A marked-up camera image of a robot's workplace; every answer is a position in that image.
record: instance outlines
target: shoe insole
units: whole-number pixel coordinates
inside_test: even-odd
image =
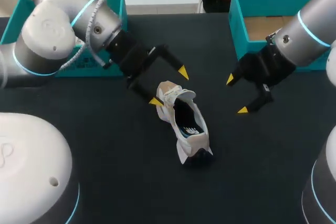
[[[184,137],[203,133],[203,129],[196,123],[193,109],[180,99],[174,104],[175,120]]]

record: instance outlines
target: shoe tongue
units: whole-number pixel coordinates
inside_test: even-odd
[[[172,96],[170,97],[170,100],[174,104],[177,98],[179,98],[180,100],[184,102],[188,102],[188,101],[193,100],[195,97],[196,97],[196,93],[194,91],[183,90],[179,92],[178,94],[172,94]]]

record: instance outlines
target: teal box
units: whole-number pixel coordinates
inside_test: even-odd
[[[265,40],[249,40],[245,26],[245,17],[295,16],[310,0],[231,0],[229,24],[236,49],[240,59],[247,52],[258,52],[266,46]],[[325,70],[330,51],[307,67],[299,71]]]
[[[127,12],[125,0],[107,0],[108,6],[118,14],[122,20],[122,28],[127,30]],[[32,0],[19,0],[12,16],[9,19],[5,32],[3,34],[0,44],[13,43],[17,40],[21,29],[35,8]],[[76,46],[69,56],[69,59],[75,55],[81,46]],[[105,62],[108,62],[109,55],[106,51],[102,50],[98,54]],[[122,72],[116,64],[104,70],[91,56],[90,52],[86,49],[81,56],[67,69],[57,73],[57,77],[110,77],[122,76]]]

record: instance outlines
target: cardboard bottom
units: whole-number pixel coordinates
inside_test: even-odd
[[[268,35],[288,24],[292,18],[292,16],[244,18],[249,40],[265,40]]]

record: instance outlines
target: chair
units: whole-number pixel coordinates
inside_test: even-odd
[[[205,13],[203,8],[203,0],[198,0],[197,13]]]

